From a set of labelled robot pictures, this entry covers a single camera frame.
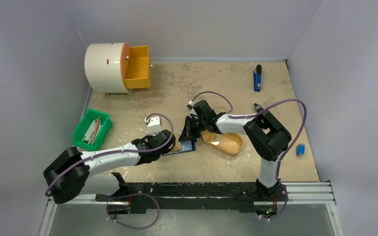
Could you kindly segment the blue leather card holder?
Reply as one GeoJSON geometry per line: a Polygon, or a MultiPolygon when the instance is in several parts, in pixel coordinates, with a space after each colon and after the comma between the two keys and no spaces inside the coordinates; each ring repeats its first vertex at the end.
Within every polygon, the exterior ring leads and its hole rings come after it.
{"type": "Polygon", "coordinates": [[[163,156],[166,156],[166,155],[173,155],[173,154],[180,154],[180,153],[184,153],[184,152],[191,152],[191,151],[195,151],[196,150],[196,147],[195,147],[195,143],[196,141],[195,140],[191,140],[191,141],[186,141],[186,142],[181,142],[182,144],[182,149],[180,151],[177,151],[177,152],[173,152],[171,151],[173,146],[175,145],[176,142],[178,142],[178,139],[179,139],[179,135],[180,133],[173,133],[174,137],[175,137],[175,142],[173,142],[170,146],[169,146],[169,152],[168,153],[165,153],[163,154],[163,156]]]}

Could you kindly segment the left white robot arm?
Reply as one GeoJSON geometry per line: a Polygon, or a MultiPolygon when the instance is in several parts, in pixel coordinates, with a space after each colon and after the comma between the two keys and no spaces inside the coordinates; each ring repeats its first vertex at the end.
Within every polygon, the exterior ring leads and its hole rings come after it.
{"type": "Polygon", "coordinates": [[[156,135],[135,139],[124,146],[101,150],[64,150],[43,172],[48,185],[45,196],[57,204],[71,201],[90,187],[90,179],[118,167],[137,166],[157,161],[174,147],[174,134],[165,129],[156,135]]]}

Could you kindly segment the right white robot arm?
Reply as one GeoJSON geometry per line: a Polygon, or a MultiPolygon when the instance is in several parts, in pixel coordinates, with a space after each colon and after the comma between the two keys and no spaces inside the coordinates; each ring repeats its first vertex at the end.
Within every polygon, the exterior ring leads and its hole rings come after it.
{"type": "Polygon", "coordinates": [[[279,185],[278,162],[287,150],[292,137],[289,131],[270,112],[254,104],[255,114],[229,115],[216,113],[207,101],[189,104],[190,115],[185,118],[179,141],[192,141],[201,137],[205,130],[215,134],[235,133],[247,135],[257,154],[261,157],[261,167],[257,178],[257,195],[268,200],[276,193],[279,185]]]}

